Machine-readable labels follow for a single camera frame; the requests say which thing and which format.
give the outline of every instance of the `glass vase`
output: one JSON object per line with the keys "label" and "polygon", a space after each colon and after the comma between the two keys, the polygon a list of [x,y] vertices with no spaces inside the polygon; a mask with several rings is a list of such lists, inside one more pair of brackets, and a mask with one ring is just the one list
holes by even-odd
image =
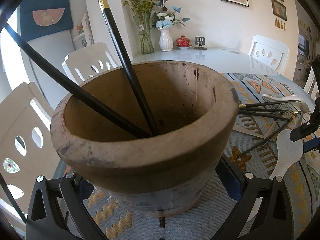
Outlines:
{"label": "glass vase", "polygon": [[150,16],[151,13],[144,13],[133,17],[140,34],[141,54],[150,54],[155,51],[150,36]]}

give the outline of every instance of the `table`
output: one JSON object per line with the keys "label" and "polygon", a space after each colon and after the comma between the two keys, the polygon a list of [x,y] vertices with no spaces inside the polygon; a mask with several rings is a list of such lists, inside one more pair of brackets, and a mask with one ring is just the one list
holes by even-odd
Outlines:
{"label": "table", "polygon": [[[311,111],[314,101],[299,86],[279,75],[263,63],[250,56],[227,48],[208,48],[207,51],[173,50],[149,55],[137,55],[133,63],[155,60],[188,61],[213,68],[222,73],[235,87],[242,103],[263,102],[262,94],[275,97],[299,95],[305,99]],[[287,103],[284,109],[298,109],[298,103]],[[254,132],[265,134],[273,119],[256,116],[238,115],[236,124]],[[294,120],[289,128],[294,127]],[[243,171],[249,171],[257,177],[267,179],[277,161],[276,143],[269,142],[237,158],[237,155],[253,146],[259,138],[236,131],[231,133],[224,153]],[[292,205],[294,239],[305,229],[315,214],[320,202],[319,152],[311,151],[292,165],[284,176]],[[145,216],[116,199],[97,191],[84,201],[89,213],[110,239],[211,239],[225,221],[235,200],[228,197],[216,173],[209,180],[199,201],[187,212],[174,217],[159,220]],[[246,223],[241,236],[249,231],[253,220]]]}

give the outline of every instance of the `wooden mortar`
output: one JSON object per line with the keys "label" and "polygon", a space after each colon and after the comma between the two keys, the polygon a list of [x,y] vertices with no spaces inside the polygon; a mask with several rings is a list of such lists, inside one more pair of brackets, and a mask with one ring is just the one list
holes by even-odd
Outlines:
{"label": "wooden mortar", "polygon": [[[231,133],[238,97],[218,72],[198,64],[153,61],[133,66],[161,135],[136,139],[71,94],[51,121],[62,160],[121,202],[159,217],[193,206]],[[149,132],[122,68],[80,85]]]}

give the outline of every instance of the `window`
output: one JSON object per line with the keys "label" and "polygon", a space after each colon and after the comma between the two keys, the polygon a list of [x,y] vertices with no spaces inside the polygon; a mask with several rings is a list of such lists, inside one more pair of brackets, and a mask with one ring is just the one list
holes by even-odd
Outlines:
{"label": "window", "polygon": [[309,41],[301,34],[299,34],[298,52],[305,57],[309,56]]}

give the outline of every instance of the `patterned tablecloth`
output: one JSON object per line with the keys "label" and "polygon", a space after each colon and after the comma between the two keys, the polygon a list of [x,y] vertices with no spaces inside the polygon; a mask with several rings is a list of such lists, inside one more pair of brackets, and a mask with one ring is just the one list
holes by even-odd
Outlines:
{"label": "patterned tablecloth", "polygon": [[[312,99],[300,87],[283,76],[270,77],[240,73],[223,75],[236,88],[242,103],[264,102],[262,94],[274,97],[299,95],[306,99],[311,111],[314,109],[315,104]],[[284,104],[282,108],[299,110],[296,102]],[[296,116],[288,128],[294,127],[298,117]],[[305,114],[303,120],[304,122],[309,120],[309,114]],[[236,124],[253,132],[265,134],[273,121],[270,118],[238,115]],[[232,131],[224,153],[243,171],[252,172],[258,178],[267,179],[277,162],[278,152],[275,142],[269,142],[263,148],[253,150],[241,160],[236,158],[240,152],[259,140],[261,139]],[[319,174],[319,152],[311,151],[292,165],[284,176],[292,205],[294,239],[306,228],[319,207]],[[209,240],[223,224],[235,204],[236,201],[228,197],[216,173],[213,174],[199,201],[190,210],[178,216],[167,217],[165,220],[143,215],[116,199],[104,195],[103,192],[94,192],[88,200],[84,201],[90,215],[110,240]],[[249,231],[252,222],[253,220],[246,223],[240,235]]]}

